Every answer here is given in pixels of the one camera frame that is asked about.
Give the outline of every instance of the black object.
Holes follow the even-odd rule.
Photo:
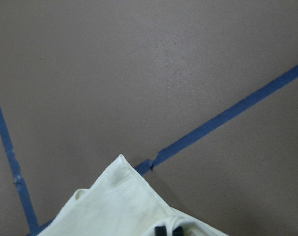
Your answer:
[[[173,230],[172,236],[184,236],[183,227],[179,226],[175,230]]]
[[[165,226],[157,226],[154,228],[155,236],[167,236],[167,229]]]

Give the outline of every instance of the gray surface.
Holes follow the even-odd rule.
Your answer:
[[[39,222],[298,64],[298,1],[0,1],[0,102]],[[145,179],[232,235],[298,236],[298,79]],[[28,232],[0,140],[0,235]]]

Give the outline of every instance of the white towel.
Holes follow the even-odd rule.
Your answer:
[[[227,236],[171,208],[120,155],[90,189],[78,189],[39,236],[154,236],[178,226],[185,236]]]

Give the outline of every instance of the white fabric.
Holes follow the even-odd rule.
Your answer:
[[[227,236],[171,208],[120,155],[90,189],[78,189],[39,236],[154,236],[165,225],[185,236]]]

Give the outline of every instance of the cloth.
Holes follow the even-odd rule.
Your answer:
[[[120,155],[90,189],[78,189],[39,236],[154,236],[178,226],[185,236],[227,236],[170,207]]]

